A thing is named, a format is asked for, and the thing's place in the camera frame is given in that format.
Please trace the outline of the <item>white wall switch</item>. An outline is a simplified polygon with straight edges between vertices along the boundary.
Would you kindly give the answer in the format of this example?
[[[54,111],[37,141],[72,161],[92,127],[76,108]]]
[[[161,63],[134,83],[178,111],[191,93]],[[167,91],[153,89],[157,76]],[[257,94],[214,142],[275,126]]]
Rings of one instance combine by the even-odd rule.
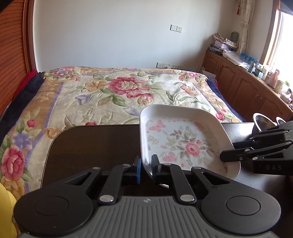
[[[175,31],[175,32],[181,33],[182,32],[182,27],[174,25],[174,24],[171,24],[170,25],[170,31]]]

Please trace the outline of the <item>dark blue blanket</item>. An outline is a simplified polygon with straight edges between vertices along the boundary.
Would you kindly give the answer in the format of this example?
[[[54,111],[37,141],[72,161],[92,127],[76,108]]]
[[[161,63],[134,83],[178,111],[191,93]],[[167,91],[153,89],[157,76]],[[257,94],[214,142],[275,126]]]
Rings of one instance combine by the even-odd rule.
[[[3,139],[7,133],[16,124],[17,120],[20,118],[21,113],[37,94],[43,83],[44,72],[38,72],[6,108],[3,115],[1,116],[1,143],[3,142]]]

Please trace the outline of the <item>pink bottle on counter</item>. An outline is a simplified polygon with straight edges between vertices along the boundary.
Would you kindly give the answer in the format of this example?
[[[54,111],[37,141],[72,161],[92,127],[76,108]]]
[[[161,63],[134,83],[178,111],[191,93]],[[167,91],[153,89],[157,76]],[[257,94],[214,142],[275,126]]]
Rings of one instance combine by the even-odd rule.
[[[280,71],[278,69],[276,69],[275,72],[272,73],[271,76],[268,79],[267,83],[273,89],[275,89],[275,87],[277,85],[279,74],[280,74]]]

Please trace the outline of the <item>floral bed quilt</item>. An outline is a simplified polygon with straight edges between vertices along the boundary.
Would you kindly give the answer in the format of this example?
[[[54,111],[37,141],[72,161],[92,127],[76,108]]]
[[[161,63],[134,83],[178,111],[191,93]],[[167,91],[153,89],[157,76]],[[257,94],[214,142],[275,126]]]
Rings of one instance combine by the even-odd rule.
[[[176,69],[67,66],[44,83],[1,143],[1,184],[16,201],[41,185],[52,140],[74,126],[137,124],[152,104],[205,110],[220,122],[242,122],[203,74]]]

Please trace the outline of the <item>large steel bowl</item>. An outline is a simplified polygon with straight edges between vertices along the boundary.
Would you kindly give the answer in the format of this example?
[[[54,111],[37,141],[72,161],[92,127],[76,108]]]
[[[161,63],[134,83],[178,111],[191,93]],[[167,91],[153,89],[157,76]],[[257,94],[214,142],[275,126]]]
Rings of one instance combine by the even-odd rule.
[[[252,129],[252,135],[256,135],[260,131],[265,131],[277,126],[276,122],[273,122],[271,119],[261,113],[254,113],[253,121],[254,126]]]

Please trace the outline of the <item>red folded cloth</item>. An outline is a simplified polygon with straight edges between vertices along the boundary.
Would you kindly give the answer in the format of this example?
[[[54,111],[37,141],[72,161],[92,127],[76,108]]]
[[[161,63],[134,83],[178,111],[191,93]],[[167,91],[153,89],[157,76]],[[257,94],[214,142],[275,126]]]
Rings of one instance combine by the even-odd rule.
[[[23,90],[23,88],[27,85],[27,83],[38,73],[36,69],[32,70],[27,74],[19,84],[17,90],[15,91],[15,94],[13,95],[13,100],[18,96],[18,94]]]

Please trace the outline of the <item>floral tray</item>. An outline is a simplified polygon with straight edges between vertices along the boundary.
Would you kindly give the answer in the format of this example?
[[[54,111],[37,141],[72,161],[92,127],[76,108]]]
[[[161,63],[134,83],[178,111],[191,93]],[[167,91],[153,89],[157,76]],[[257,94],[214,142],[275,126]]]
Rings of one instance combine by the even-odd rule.
[[[140,112],[140,151],[142,164],[151,174],[151,157],[176,164],[184,171],[203,167],[235,179],[240,162],[225,163],[220,153],[234,146],[223,125],[211,113],[179,106],[150,105]]]

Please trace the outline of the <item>patterned beige curtain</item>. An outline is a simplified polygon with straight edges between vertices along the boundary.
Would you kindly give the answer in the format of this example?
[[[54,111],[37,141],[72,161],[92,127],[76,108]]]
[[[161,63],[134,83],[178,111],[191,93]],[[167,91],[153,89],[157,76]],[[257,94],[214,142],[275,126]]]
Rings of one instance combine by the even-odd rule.
[[[243,0],[239,2],[241,21],[237,52],[241,54],[247,52],[249,27],[254,14],[255,0]]]

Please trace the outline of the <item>stack of books and boxes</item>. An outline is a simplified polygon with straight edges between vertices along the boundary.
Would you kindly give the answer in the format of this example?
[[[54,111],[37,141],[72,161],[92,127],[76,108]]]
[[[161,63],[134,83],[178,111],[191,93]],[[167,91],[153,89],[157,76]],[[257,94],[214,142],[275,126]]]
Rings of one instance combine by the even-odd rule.
[[[219,33],[215,33],[212,35],[212,43],[207,50],[222,56],[224,52],[236,52],[238,50],[238,44],[224,38]]]

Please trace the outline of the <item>white wall socket strip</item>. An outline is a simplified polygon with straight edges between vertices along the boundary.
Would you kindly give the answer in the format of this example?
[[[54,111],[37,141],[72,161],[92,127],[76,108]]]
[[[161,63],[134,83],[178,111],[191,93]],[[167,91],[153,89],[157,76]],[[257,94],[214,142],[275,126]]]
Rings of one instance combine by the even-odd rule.
[[[167,64],[167,63],[157,62],[156,68],[182,69],[182,66],[176,65],[176,64]]]

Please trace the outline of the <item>wooden side cabinet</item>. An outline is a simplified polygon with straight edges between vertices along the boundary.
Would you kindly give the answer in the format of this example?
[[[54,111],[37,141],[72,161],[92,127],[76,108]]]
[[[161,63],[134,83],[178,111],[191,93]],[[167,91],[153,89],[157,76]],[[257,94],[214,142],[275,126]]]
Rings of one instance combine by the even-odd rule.
[[[216,76],[218,89],[228,104],[247,122],[254,113],[271,120],[277,116],[292,120],[292,109],[263,80],[248,73],[222,56],[206,51],[202,70]]]

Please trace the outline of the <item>yellow plush toy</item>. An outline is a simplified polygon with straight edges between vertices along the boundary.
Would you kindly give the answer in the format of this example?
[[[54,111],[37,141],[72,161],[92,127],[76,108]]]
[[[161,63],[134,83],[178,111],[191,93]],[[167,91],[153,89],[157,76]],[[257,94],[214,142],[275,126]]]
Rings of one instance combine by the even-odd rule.
[[[0,187],[0,232],[1,237],[17,237],[17,230],[12,222],[13,208],[16,199],[12,193],[1,184]]]

